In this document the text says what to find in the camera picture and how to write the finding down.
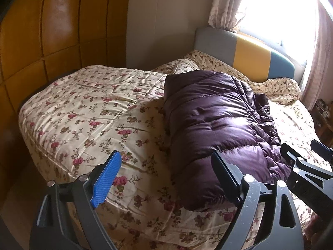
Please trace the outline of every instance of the mattress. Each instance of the mattress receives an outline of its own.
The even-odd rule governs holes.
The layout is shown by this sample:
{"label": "mattress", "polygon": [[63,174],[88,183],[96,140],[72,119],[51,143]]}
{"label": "mattress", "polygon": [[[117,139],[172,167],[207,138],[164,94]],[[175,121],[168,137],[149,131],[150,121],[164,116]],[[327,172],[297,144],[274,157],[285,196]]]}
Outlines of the mattress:
{"label": "mattress", "polygon": [[[234,207],[213,212],[185,210],[170,180],[164,79],[167,74],[192,70],[223,71],[248,82],[256,93],[266,93],[281,141],[293,145],[309,162],[330,168],[310,150],[309,142],[318,138],[311,116],[298,101],[299,87],[291,79],[252,83],[197,51],[154,72],[85,67],[31,97],[20,110],[19,125],[46,180],[73,181],[104,163],[113,150],[120,151],[119,173],[106,201],[97,208],[119,249],[214,249],[235,214]],[[294,202],[305,226],[311,210],[297,197]],[[247,245],[257,233],[262,211],[260,204]],[[77,221],[74,209],[71,214]]]}

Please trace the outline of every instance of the ribbed blue pad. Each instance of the ribbed blue pad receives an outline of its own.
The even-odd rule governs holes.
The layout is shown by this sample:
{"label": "ribbed blue pad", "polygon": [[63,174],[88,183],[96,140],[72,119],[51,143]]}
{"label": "ribbed blue pad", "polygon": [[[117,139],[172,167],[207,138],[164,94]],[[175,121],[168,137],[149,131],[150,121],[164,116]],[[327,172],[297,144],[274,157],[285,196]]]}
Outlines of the ribbed blue pad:
{"label": "ribbed blue pad", "polygon": [[106,199],[114,178],[116,177],[122,164],[122,157],[118,151],[110,157],[111,159],[106,164],[106,167],[99,175],[93,187],[93,197],[90,202],[94,209]]}

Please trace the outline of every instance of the folded puffer jacket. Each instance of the folded puffer jacket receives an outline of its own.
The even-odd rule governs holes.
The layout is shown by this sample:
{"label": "folded puffer jacket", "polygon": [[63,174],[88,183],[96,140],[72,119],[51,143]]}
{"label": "folded puffer jacket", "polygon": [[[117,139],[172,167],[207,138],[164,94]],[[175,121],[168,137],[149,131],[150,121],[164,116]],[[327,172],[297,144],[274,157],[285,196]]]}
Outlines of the folded puffer jacket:
{"label": "folded puffer jacket", "polygon": [[230,206],[211,166],[214,150],[259,182],[287,180],[291,168],[281,157],[268,99],[247,83],[214,71],[168,75],[164,111],[172,179],[184,208]]}

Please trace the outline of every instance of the curtain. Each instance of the curtain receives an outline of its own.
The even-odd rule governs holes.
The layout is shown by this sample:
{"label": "curtain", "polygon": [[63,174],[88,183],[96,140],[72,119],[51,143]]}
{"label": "curtain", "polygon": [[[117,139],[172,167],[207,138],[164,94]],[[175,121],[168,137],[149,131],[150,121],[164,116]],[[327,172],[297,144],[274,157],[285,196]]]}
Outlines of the curtain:
{"label": "curtain", "polygon": [[209,25],[232,31],[237,26],[236,13],[242,0],[213,0],[212,9],[209,15]]}
{"label": "curtain", "polygon": [[313,108],[319,98],[331,53],[331,19],[319,1],[316,15],[316,42],[313,57],[307,61],[300,84],[301,102],[308,110]]}

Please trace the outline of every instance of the floral bedsheet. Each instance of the floral bedsheet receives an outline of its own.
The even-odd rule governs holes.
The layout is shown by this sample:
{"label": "floral bedsheet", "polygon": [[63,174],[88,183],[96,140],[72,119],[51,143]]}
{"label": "floral bedsheet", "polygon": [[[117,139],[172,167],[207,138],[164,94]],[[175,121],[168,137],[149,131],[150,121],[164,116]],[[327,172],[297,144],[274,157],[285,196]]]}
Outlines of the floral bedsheet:
{"label": "floral bedsheet", "polygon": [[[97,209],[118,249],[214,249],[234,216],[235,208],[206,213],[185,210],[170,180],[164,79],[166,74],[211,68],[211,57],[201,55],[192,52],[157,72],[89,66],[33,96],[19,113],[23,138],[46,180],[73,181],[103,163],[113,150],[121,152],[122,166]],[[216,71],[237,74],[219,61],[214,63]],[[258,93],[265,89],[265,84],[252,85]],[[281,140],[328,169],[309,149],[309,140],[317,137],[309,113],[295,101],[297,89],[291,91],[286,83],[278,86],[269,97],[287,103],[271,102]],[[310,210],[296,198],[295,203],[302,223],[306,222]],[[259,206],[247,245],[258,230],[262,210]],[[74,210],[71,213],[77,220]]]}

